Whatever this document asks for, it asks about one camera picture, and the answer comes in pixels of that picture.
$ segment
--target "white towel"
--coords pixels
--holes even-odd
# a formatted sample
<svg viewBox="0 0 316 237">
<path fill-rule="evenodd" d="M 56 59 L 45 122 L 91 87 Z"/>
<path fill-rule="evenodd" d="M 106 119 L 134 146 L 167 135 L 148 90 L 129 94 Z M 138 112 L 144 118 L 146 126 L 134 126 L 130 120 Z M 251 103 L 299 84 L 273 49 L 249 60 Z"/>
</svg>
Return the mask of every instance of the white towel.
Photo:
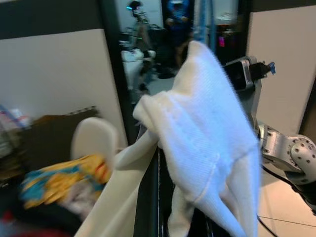
<svg viewBox="0 0 316 237">
<path fill-rule="evenodd" d="M 170 177 L 186 201 L 232 236 L 257 236 L 258 141 L 205 45 L 191 42 L 173 88 L 143 96 L 133 115 L 159 137 Z M 225 202 L 224 191 L 230 196 Z"/>
</svg>

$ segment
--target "yellow cloth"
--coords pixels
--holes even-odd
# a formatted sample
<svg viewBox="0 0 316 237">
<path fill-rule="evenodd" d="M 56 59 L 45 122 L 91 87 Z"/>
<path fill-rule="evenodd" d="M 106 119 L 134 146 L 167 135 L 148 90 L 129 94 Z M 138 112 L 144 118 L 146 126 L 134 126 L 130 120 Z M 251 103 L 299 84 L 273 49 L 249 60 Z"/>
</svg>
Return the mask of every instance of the yellow cloth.
<svg viewBox="0 0 316 237">
<path fill-rule="evenodd" d="M 77 172 L 63 172 L 66 168 L 78 166 Z M 35 178 L 24 185 L 22 192 L 35 186 L 40 180 L 47 178 L 45 173 L 50 171 L 55 172 L 49 177 L 49 180 L 44 184 L 44 195 L 41 199 L 29 199 L 25 201 L 24 207 L 30 208 L 38 206 L 42 203 L 50 204 L 55 201 L 62 201 L 68 195 L 68 192 L 73 184 L 86 178 L 86 175 L 91 175 L 99 184 L 108 182 L 111 172 L 104 162 L 101 155 L 90 155 L 80 159 L 63 162 L 45 167 L 40 170 L 42 173 L 39 178 Z M 101 190 L 96 190 L 95 194 L 98 197 Z"/>
</svg>

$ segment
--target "tiled floor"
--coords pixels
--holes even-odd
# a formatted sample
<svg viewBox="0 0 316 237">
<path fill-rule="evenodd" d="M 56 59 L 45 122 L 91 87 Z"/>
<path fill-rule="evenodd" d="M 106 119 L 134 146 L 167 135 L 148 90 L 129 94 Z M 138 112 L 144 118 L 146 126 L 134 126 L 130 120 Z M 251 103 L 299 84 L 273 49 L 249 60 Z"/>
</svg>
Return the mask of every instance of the tiled floor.
<svg viewBox="0 0 316 237">
<path fill-rule="evenodd" d="M 292 188 L 263 174 L 259 216 L 279 237 L 316 237 L 316 216 Z M 258 224 L 258 237 L 271 237 Z"/>
</svg>

